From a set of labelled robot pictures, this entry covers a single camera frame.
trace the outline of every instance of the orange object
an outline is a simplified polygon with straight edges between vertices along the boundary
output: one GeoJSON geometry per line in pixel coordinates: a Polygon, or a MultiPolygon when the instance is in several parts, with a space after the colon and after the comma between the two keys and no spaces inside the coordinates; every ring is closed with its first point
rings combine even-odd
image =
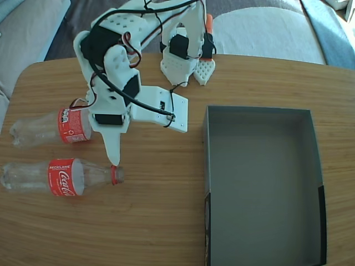
{"type": "Polygon", "coordinates": [[[213,16],[211,14],[207,14],[206,28],[208,33],[213,34],[213,16]]]}

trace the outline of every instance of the bottle cap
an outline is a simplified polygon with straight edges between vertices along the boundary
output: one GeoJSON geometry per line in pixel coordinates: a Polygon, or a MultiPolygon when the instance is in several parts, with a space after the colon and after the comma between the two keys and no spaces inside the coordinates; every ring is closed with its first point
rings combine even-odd
{"type": "Polygon", "coordinates": [[[122,167],[111,166],[112,185],[121,184],[124,182],[124,171],[122,167]]]}

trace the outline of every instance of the coca-cola logo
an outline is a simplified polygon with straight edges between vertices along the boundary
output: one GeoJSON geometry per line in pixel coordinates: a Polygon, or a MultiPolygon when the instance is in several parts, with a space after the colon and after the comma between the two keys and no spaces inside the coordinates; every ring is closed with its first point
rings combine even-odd
{"type": "Polygon", "coordinates": [[[63,192],[65,196],[75,196],[75,192],[70,190],[69,182],[71,182],[71,178],[65,171],[59,172],[59,183],[60,190],[63,192]]]}

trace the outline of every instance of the coca-cola bottle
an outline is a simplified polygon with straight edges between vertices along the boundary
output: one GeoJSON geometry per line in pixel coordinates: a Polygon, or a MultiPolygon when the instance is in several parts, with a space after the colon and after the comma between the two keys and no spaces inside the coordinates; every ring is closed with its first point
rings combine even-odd
{"type": "Polygon", "coordinates": [[[74,143],[90,140],[92,128],[88,109],[62,108],[41,117],[19,119],[10,129],[13,144],[20,149],[51,142],[74,143]]]}
{"type": "Polygon", "coordinates": [[[9,192],[81,196],[106,184],[123,183],[121,167],[100,167],[85,160],[56,159],[40,163],[8,163],[1,184],[9,192]]]}

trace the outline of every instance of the cardboard box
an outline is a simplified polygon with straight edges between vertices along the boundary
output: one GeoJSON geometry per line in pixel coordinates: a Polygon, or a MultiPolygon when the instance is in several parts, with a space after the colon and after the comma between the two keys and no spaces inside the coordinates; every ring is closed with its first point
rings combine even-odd
{"type": "Polygon", "coordinates": [[[209,106],[204,142],[206,265],[326,264],[311,112],[209,106]]]}

